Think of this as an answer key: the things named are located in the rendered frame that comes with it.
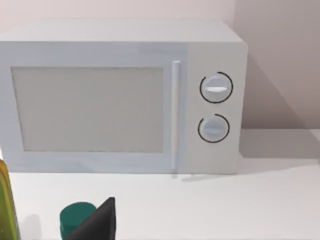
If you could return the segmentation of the large pale microwave knob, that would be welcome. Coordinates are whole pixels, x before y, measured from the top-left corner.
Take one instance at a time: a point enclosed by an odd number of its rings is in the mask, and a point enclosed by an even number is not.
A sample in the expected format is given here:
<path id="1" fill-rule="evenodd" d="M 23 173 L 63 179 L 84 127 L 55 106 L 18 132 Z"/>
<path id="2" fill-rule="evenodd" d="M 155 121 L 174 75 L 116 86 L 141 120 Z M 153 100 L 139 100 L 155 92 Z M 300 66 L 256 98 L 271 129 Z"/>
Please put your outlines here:
<path id="1" fill-rule="evenodd" d="M 203 97 L 211 103 L 220 103 L 227 99 L 232 92 L 232 83 L 223 74 L 205 78 L 201 83 Z"/>

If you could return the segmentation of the small pale microwave knob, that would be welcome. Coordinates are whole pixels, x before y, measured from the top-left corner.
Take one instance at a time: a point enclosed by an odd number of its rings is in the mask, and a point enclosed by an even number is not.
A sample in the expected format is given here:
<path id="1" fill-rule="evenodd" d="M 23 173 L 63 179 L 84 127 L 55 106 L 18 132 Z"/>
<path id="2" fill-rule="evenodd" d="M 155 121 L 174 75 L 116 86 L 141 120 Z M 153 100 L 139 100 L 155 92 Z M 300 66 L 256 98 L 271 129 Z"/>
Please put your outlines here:
<path id="1" fill-rule="evenodd" d="M 207 142 L 216 143 L 225 138 L 229 130 L 228 123 L 220 117 L 204 119 L 199 126 L 199 133 Z"/>

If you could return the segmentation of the teal bottle cap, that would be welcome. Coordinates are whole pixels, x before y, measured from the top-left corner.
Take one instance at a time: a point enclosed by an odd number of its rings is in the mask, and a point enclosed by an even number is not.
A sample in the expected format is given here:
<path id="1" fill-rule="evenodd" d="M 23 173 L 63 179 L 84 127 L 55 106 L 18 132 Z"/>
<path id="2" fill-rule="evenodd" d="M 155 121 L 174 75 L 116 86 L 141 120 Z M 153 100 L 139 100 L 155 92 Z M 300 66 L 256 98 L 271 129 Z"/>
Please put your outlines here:
<path id="1" fill-rule="evenodd" d="M 63 208 L 59 214 L 61 239 L 65 240 L 96 209 L 94 204 L 85 201 L 74 202 Z"/>

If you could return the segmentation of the pale microwave door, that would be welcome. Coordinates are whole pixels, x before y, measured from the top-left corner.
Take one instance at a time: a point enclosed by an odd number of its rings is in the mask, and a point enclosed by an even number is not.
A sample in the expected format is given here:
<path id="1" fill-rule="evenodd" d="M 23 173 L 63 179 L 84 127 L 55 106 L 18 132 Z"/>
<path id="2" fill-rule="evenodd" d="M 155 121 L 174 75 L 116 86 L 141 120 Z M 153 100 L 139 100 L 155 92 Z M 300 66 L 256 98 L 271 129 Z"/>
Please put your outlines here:
<path id="1" fill-rule="evenodd" d="M 0 149 L 29 173 L 167 174 L 177 42 L 0 41 Z"/>

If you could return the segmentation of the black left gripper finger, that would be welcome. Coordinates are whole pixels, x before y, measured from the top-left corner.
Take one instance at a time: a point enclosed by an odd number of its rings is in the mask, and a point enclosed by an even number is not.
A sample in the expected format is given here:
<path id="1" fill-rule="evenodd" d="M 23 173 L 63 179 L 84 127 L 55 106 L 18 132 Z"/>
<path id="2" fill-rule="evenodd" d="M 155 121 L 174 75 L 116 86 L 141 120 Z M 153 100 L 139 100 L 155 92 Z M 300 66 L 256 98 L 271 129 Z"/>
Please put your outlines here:
<path id="1" fill-rule="evenodd" d="M 116 240 L 116 199 L 106 199 L 65 240 Z"/>

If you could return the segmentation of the yellow green bottle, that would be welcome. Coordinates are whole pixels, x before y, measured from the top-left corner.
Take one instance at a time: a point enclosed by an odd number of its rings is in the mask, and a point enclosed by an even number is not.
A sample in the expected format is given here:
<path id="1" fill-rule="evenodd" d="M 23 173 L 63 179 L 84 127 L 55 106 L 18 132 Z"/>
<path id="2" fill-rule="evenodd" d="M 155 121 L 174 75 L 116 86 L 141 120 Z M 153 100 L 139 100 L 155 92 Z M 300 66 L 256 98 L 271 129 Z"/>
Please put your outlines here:
<path id="1" fill-rule="evenodd" d="M 9 171 L 2 159 L 0 159 L 0 240 L 21 240 Z"/>

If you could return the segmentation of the pale microwave oven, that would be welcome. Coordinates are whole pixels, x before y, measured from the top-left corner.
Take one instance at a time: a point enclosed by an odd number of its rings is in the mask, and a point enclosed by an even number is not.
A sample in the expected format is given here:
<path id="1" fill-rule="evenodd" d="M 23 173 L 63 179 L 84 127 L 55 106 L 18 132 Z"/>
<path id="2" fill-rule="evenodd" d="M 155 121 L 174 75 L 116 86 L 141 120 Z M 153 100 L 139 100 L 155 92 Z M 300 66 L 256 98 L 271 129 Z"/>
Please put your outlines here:
<path id="1" fill-rule="evenodd" d="M 233 174 L 237 171 L 247 71 L 247 44 L 213 19 L 47 19 L 0 33 L 3 41 L 181 43 L 187 47 L 183 138 L 176 171 L 167 174 Z M 224 75 L 232 90 L 219 103 L 201 93 L 205 78 Z M 219 117 L 228 133 L 219 142 L 200 134 L 204 119 Z"/>

